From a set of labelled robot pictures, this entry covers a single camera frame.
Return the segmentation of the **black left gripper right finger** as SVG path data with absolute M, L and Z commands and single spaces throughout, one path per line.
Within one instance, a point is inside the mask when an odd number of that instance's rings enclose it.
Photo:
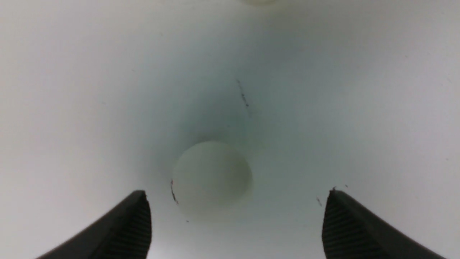
M 330 190 L 322 225 L 327 259 L 440 259 L 347 193 Z

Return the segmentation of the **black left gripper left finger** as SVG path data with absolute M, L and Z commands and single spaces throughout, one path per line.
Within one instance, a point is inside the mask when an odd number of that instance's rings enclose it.
M 41 255 L 42 259 L 145 259 L 152 242 L 151 208 L 133 191 L 87 228 Z

